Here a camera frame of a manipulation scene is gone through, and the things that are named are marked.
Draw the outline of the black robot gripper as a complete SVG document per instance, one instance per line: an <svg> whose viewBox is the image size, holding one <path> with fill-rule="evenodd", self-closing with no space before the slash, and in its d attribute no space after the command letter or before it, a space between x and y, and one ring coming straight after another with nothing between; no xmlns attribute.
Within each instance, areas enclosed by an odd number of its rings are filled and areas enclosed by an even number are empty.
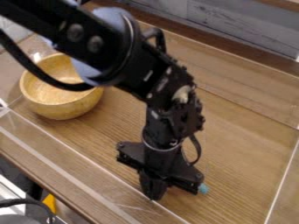
<svg viewBox="0 0 299 224"><path fill-rule="evenodd" d="M198 194L205 175L183 157L183 147L170 150L151 149L146 143L120 142L116 161L134 168L144 196L160 200L172 186Z"/></svg>

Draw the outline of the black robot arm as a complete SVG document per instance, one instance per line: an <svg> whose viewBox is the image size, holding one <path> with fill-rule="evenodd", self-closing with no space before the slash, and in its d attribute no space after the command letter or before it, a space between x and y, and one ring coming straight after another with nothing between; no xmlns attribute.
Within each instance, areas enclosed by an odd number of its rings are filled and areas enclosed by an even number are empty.
<svg viewBox="0 0 299 224"><path fill-rule="evenodd" d="M206 122L196 84L186 66L168 54L163 31L142 30L128 11L87 11L71 0L0 0L0 16L43 36L67 54L82 81L54 79L0 30L0 45L46 83L70 91L114 86L146 104L142 140L116 146L118 161L139 174L144 195L159 200L172 186L198 193L205 175L183 153Z"/></svg>

